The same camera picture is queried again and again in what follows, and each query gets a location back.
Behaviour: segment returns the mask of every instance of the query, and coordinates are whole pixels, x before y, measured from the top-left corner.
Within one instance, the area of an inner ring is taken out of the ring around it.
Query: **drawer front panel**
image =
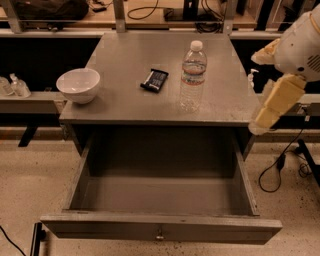
[[[66,213],[42,222],[59,238],[264,244],[281,222],[250,218],[121,216]]]

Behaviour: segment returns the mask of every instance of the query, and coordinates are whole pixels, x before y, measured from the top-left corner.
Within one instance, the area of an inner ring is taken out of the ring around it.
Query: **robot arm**
[[[252,60],[259,65],[274,65],[284,73],[249,125],[250,131],[259,135],[293,107],[307,82],[320,80],[320,4],[303,14],[280,39],[256,52]]]

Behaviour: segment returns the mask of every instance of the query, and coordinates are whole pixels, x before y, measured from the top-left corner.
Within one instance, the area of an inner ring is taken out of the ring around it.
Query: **cable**
[[[23,256],[26,256],[26,255],[24,254],[24,252],[23,252],[14,242],[11,241],[11,239],[7,236],[6,232],[4,231],[4,229],[3,229],[1,226],[0,226],[0,229],[1,229],[1,231],[3,232],[5,238],[6,238],[14,247],[16,247],[16,248],[21,252],[21,254],[22,254]]]
[[[207,0],[201,0],[201,6],[205,11],[205,14],[198,15],[198,20],[195,23],[197,31],[199,33],[218,33],[222,29],[223,17],[214,10],[212,10]]]
[[[276,161],[272,165],[270,165],[269,167],[264,169],[264,171],[260,174],[258,182],[259,182],[260,188],[264,192],[274,193],[280,188],[280,186],[281,186],[281,170],[284,167],[284,163],[285,163],[285,159],[286,159],[286,155],[285,154],[287,152],[290,152],[290,151],[287,151],[287,149],[291,146],[291,144],[293,142],[295,142],[300,137],[300,135],[301,135],[303,130],[304,130],[304,128],[302,128],[301,131],[298,133],[298,135],[286,146],[286,148],[281,152],[280,156],[276,159]],[[277,165],[277,169],[278,169],[278,173],[279,173],[279,183],[274,189],[268,190],[268,189],[264,188],[263,185],[262,185],[262,177],[266,174],[267,171],[269,171],[275,165]]]
[[[172,10],[171,12],[166,13],[165,17],[169,16],[174,11],[173,8],[159,7],[158,4],[159,4],[159,0],[157,0],[155,6],[153,6],[153,7],[152,6],[146,6],[146,7],[140,7],[140,8],[132,9],[127,13],[127,16],[130,19],[133,19],[133,20],[143,20],[143,19],[146,19],[149,16],[151,16],[155,12],[156,9]],[[201,0],[201,5],[202,5],[202,8],[205,11],[205,14],[197,16],[197,22],[195,22],[195,27],[196,27],[197,31],[199,33],[213,33],[213,32],[217,33],[217,32],[220,32],[221,28],[222,28],[222,21],[223,21],[222,15],[220,15],[217,12],[215,12],[214,10],[212,10],[208,5],[208,1],[207,0]],[[133,12],[136,12],[136,11],[139,11],[139,10],[145,10],[145,9],[152,9],[152,10],[150,11],[150,13],[148,13],[147,15],[142,16],[142,17],[134,17],[134,16],[132,16]]]
[[[148,18],[149,16],[151,16],[156,9],[165,9],[164,7],[158,7],[158,4],[159,4],[159,0],[157,0],[156,5],[153,6],[153,7],[152,7],[152,6],[146,6],[146,7],[140,7],[140,8],[132,9],[132,10],[130,10],[130,11],[127,13],[127,16],[128,16],[130,19],[133,19],[133,20],[143,20],[143,19],[146,19],[146,18]],[[147,14],[147,15],[145,15],[145,16],[143,16],[143,17],[138,17],[138,18],[137,18],[137,17],[131,16],[131,13],[136,12],[136,11],[139,11],[139,10],[145,10],[145,9],[152,9],[152,10],[151,10],[151,12],[150,12],[149,14]]]

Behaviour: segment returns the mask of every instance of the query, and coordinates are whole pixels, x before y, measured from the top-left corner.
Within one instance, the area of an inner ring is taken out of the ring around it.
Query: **speckled tile floor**
[[[60,211],[80,159],[72,141],[59,136],[45,138],[39,132],[28,147],[19,148],[18,135],[12,131],[0,133],[0,225],[26,255],[30,254],[34,223],[44,213]],[[319,255],[320,189],[312,175],[304,179],[299,176],[302,160],[287,155],[282,185],[276,193],[261,191],[257,183],[261,171],[287,144],[257,142],[245,162],[261,217],[279,219],[283,224],[283,229],[265,245],[67,240],[47,232],[40,255]],[[320,143],[308,142],[307,146],[319,164]],[[0,255],[21,255],[2,233]]]

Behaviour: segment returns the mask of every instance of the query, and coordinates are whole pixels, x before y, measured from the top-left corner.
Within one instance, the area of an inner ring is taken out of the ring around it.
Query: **black cable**
[[[284,167],[284,163],[285,163],[285,158],[286,158],[286,153],[289,152],[287,151],[287,149],[291,146],[291,144],[293,142],[295,142],[301,135],[302,131],[304,130],[304,128],[301,129],[301,131],[298,133],[298,135],[286,146],[286,148],[281,152],[280,156],[276,159],[276,161],[270,165],[269,167],[267,167],[266,169],[264,169],[264,171],[260,174],[258,182],[259,182],[259,186],[260,188],[264,191],[264,192],[268,192],[268,193],[274,193],[276,192],[280,186],[281,186],[281,170]],[[277,169],[278,169],[278,174],[279,174],[279,183],[278,185],[272,189],[272,190],[268,190],[266,188],[263,187],[262,185],[262,177],[266,174],[267,171],[269,171],[272,167],[274,167],[275,165],[277,165]]]
[[[132,10],[130,10],[130,11],[127,13],[127,16],[128,16],[130,19],[133,19],[133,20],[143,20],[143,19],[146,19],[146,18],[148,18],[149,16],[151,16],[156,9],[165,9],[164,7],[158,7],[158,4],[159,4],[159,0],[157,0],[156,5],[153,6],[153,7],[152,7],[152,6],[146,6],[146,7],[140,7],[140,8],[132,9]],[[132,13],[132,12],[136,12],[136,11],[139,11],[139,10],[145,10],[145,9],[152,9],[152,10],[151,10],[151,12],[150,12],[149,14],[147,14],[147,15],[145,15],[145,16],[143,16],[143,17],[138,17],[138,18],[136,18],[136,17],[132,17],[132,16],[131,16],[131,13]]]
[[[218,33],[222,29],[223,18],[220,14],[209,7],[207,0],[201,0],[201,6],[205,14],[198,15],[198,21],[195,23],[199,33]]]
[[[0,229],[1,229],[1,231],[3,232],[5,238],[6,238],[14,247],[16,247],[16,248],[21,252],[21,254],[22,254],[23,256],[26,256],[26,255],[24,254],[24,252],[23,252],[14,242],[11,241],[11,239],[7,236],[6,232],[4,231],[4,229],[3,229],[1,226],[0,226]]]

